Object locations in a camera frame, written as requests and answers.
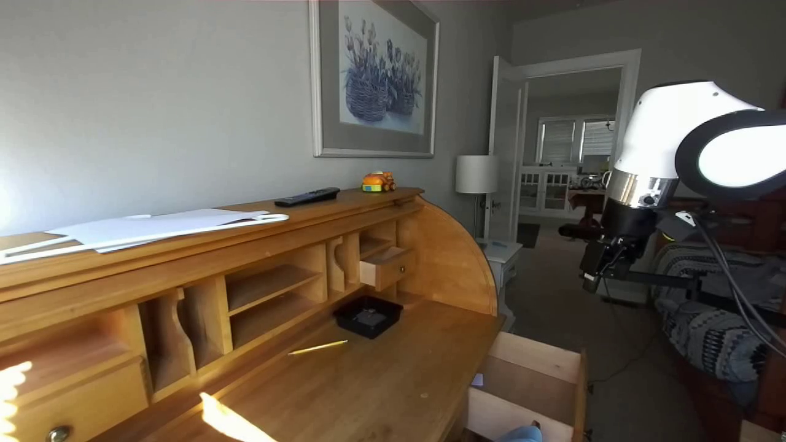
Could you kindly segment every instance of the blue flower painting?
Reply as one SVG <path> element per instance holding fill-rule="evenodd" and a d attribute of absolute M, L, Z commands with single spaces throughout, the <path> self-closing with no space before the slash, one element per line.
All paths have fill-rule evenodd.
<path fill-rule="evenodd" d="M 376 5 L 342 11 L 342 122 L 422 133 L 426 42 Z"/>

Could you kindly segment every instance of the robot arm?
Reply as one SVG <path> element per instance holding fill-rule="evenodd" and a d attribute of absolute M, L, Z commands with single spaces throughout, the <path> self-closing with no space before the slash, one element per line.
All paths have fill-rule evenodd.
<path fill-rule="evenodd" d="M 651 87 L 635 103 L 581 275 L 641 258 L 675 183 L 704 197 L 763 197 L 786 186 L 786 116 L 763 112 L 713 81 Z"/>

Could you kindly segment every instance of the small black tray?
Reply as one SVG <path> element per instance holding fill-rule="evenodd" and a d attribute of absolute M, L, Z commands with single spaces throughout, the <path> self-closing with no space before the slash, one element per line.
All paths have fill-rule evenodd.
<path fill-rule="evenodd" d="M 342 305 L 333 317 L 339 327 L 376 339 L 398 321 L 399 305 L 363 294 Z"/>

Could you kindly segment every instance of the framed picture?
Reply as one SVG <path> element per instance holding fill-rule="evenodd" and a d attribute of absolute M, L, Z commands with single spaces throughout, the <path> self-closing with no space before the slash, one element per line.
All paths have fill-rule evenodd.
<path fill-rule="evenodd" d="M 411 0 L 310 0 L 315 155 L 431 157 L 440 21 Z"/>

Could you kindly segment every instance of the white paper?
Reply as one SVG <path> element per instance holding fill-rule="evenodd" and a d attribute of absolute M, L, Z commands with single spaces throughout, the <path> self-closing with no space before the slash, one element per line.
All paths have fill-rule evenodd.
<path fill-rule="evenodd" d="M 224 209 L 197 209 L 197 210 L 180 210 L 165 215 L 135 214 L 126 218 L 100 218 L 88 224 L 74 224 L 63 227 L 53 227 L 62 237 L 38 240 L 20 248 L 0 251 L 0 262 L 20 262 L 78 251 L 123 251 L 135 248 L 149 240 L 173 237 L 173 235 L 191 235 L 191 232 L 208 232 L 208 231 L 228 231 L 258 224 L 280 224 L 288 220 L 284 214 L 268 214 L 268 210 L 224 210 Z"/>

